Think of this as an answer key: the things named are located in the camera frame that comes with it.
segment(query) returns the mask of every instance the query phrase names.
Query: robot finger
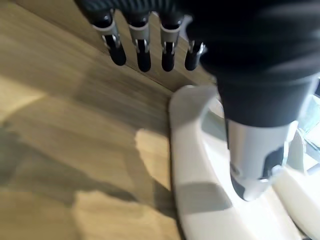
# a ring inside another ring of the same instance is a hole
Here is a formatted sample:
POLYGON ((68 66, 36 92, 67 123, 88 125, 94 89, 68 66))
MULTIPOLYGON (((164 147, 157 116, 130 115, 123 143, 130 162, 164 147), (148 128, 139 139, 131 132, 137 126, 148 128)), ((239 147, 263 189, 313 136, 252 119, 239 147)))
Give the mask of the robot finger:
POLYGON ((138 67, 142 72, 148 72, 151 68, 150 12, 136 14, 123 12, 123 15, 128 23, 132 43, 135 46, 138 67))
POLYGON ((114 11, 112 9, 105 11, 104 14, 99 14, 99 16, 92 18, 90 22, 101 36, 113 62, 118 66, 124 65, 127 58, 120 41, 120 35, 114 19, 114 11))

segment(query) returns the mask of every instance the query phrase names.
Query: wooden surface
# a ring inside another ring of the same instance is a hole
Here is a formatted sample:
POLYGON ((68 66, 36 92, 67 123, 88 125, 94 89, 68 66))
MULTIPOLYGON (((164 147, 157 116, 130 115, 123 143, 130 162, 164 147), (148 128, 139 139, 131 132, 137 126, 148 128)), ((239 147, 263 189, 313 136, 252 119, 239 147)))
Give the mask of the wooden surface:
POLYGON ((0 8, 0 239, 179 240, 171 91, 0 8))
MULTIPOLYGON (((82 38, 97 49, 106 51, 101 38, 90 26, 87 20, 81 15, 73 0, 15 0, 19 5, 28 9, 54 23, 67 31, 82 38)), ((116 22, 120 32, 121 42, 127 55, 127 65, 139 71, 137 65, 136 50, 132 44, 128 25, 121 13, 116 13, 116 22)), ((195 71, 187 71, 184 66, 188 43, 183 38, 179 39, 178 48, 175 55, 175 67, 171 72, 165 72, 161 67, 161 43, 160 24, 155 15, 151 15, 150 24, 150 53, 151 70, 142 73, 148 78, 160 83, 162 86, 176 91, 178 88, 188 84, 209 84, 210 77, 199 66, 195 71)))

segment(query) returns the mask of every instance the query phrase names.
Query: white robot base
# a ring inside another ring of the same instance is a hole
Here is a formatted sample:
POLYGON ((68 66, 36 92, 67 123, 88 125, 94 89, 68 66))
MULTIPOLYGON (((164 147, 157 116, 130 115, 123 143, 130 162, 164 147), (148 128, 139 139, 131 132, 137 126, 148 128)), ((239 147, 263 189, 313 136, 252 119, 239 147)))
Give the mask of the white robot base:
POLYGON ((235 193, 217 96, 215 86, 185 86, 170 101, 172 180, 187 240, 300 240, 272 188, 250 202, 235 193))

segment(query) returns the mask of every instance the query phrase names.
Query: silver metal cylinder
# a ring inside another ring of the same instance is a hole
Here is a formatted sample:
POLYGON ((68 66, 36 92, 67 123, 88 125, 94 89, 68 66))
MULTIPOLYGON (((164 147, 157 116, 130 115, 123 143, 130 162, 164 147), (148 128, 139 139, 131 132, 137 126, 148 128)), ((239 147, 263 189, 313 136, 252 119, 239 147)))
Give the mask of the silver metal cylinder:
POLYGON ((105 36, 112 36, 113 41, 115 43, 116 48, 120 47, 121 42, 120 42, 120 35, 118 32, 118 28, 116 25, 116 21, 113 20, 111 25, 108 27, 97 27, 95 25, 92 25, 92 27, 101 35, 104 45, 110 49, 110 46, 107 44, 106 37, 105 36))

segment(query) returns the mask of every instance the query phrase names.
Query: wooden floor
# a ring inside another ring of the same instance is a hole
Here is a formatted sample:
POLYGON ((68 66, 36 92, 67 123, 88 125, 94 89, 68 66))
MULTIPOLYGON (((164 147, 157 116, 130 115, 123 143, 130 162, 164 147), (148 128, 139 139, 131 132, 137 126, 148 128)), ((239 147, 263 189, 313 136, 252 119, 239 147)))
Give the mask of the wooden floor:
POLYGON ((179 240, 172 92, 0 8, 0 240, 179 240))

